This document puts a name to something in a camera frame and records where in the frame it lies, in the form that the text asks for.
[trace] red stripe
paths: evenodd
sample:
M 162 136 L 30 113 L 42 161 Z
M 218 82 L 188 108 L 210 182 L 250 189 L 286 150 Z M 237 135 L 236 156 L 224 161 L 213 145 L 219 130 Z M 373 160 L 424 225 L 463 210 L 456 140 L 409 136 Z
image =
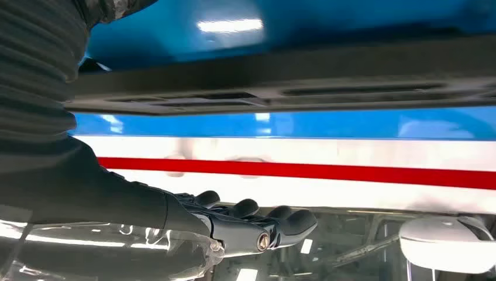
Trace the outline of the red stripe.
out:
M 302 177 L 496 190 L 496 172 L 266 162 L 100 157 L 109 169 Z

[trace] prosthetic hand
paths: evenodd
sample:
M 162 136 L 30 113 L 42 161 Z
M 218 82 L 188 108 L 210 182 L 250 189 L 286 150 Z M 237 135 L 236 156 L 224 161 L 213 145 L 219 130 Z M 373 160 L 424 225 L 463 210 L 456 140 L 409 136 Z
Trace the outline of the prosthetic hand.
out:
M 194 219 L 187 231 L 105 222 L 23 224 L 0 221 L 0 249 L 5 238 L 17 238 L 18 253 L 3 274 L 10 280 L 177 280 L 202 276 L 224 257 L 263 253 L 303 240 L 315 227 L 307 210 L 291 214 L 281 206 L 256 215 L 255 201 L 216 206 L 219 196 L 173 196 Z M 181 228 L 188 228 L 181 222 Z

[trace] metal bolt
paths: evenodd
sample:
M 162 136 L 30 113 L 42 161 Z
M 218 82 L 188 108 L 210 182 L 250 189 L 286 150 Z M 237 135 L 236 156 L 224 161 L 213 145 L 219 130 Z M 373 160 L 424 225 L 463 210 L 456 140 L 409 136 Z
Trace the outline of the metal bolt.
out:
M 260 252 L 263 252 L 268 248 L 269 243 L 270 243 L 270 238 L 268 237 L 268 234 L 266 232 L 263 232 L 262 234 L 260 234 L 259 238 L 257 239 L 257 249 Z
M 210 249 L 214 252 L 218 251 L 221 249 L 221 243 L 219 241 L 214 241 L 210 243 Z

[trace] person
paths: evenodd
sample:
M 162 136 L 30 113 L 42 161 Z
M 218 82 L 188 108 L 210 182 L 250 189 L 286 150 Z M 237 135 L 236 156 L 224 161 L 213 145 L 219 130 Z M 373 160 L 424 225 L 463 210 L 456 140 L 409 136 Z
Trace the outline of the person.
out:
M 193 278 L 224 251 L 293 245 L 316 227 L 308 210 L 259 217 L 253 200 L 211 209 L 214 191 L 129 182 L 68 134 L 76 123 L 64 108 L 67 86 L 91 29 L 155 2 L 0 0 L 0 280 Z M 156 249 L 168 254 L 148 251 Z
M 155 2 L 0 0 L 0 205 L 28 210 L 33 223 L 164 228 L 164 217 L 174 215 L 171 194 L 102 168 L 89 146 L 68 135 L 76 123 L 64 109 L 91 29 Z

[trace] white side mirror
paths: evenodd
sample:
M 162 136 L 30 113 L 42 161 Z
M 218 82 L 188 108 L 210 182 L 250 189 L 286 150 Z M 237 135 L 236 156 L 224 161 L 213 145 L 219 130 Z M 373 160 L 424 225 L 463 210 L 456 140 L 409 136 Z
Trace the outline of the white side mirror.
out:
M 399 231 L 399 242 L 405 257 L 423 268 L 478 274 L 496 264 L 496 241 L 475 218 L 408 221 Z

